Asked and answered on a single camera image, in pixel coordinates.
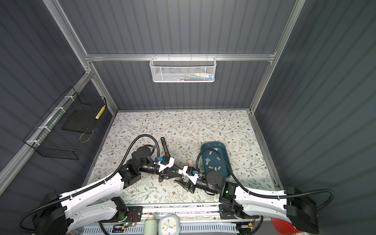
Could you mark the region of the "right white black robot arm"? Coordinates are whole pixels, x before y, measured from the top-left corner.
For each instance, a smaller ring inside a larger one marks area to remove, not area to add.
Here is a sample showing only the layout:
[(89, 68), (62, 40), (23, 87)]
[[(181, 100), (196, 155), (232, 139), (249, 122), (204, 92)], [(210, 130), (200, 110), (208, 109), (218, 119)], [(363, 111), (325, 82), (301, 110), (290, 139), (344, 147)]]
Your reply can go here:
[(172, 170), (187, 181), (179, 184), (188, 192), (196, 188), (219, 196), (222, 205), (227, 206), (231, 214), (237, 217), (266, 216), (284, 221), (294, 229), (310, 234), (319, 233), (318, 210), (326, 207), (334, 200), (335, 193), (329, 189), (318, 189), (302, 192), (294, 187), (284, 191), (265, 191), (245, 187), (235, 176), (229, 161), (215, 148), (208, 148), (199, 153), (200, 158), (205, 152), (216, 154), (229, 170), (234, 182), (227, 181), (220, 172), (210, 170), (202, 172), (193, 166), (173, 166)]

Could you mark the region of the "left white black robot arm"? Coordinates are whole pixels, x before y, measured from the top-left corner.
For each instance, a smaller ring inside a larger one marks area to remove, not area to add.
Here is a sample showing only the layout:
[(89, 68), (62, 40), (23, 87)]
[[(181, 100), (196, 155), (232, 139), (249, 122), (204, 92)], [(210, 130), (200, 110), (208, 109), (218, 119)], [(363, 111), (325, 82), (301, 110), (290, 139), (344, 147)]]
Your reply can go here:
[(140, 135), (154, 141), (153, 145), (139, 147), (124, 157), (120, 165), (110, 175), (85, 187), (67, 193), (47, 194), (39, 207), (27, 212), (17, 222), (17, 229), (34, 235), (66, 235), (67, 233), (93, 222), (123, 222), (134, 218), (120, 197), (95, 204), (103, 197), (120, 192), (138, 182), (142, 172), (157, 174), (162, 179), (182, 176), (182, 169), (175, 165), (169, 155), (164, 138), (161, 138), (165, 155), (161, 156), (156, 139)]

